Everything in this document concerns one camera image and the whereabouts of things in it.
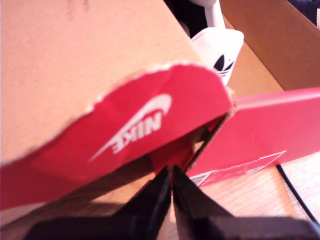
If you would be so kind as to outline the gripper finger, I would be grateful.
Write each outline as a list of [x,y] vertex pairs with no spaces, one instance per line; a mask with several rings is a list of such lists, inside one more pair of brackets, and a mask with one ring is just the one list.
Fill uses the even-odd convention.
[[113,240],[155,240],[171,204],[171,171],[165,166],[113,217],[119,221]]
[[233,215],[203,193],[178,165],[172,168],[172,183],[173,201],[193,239],[224,240],[224,234],[210,217]]

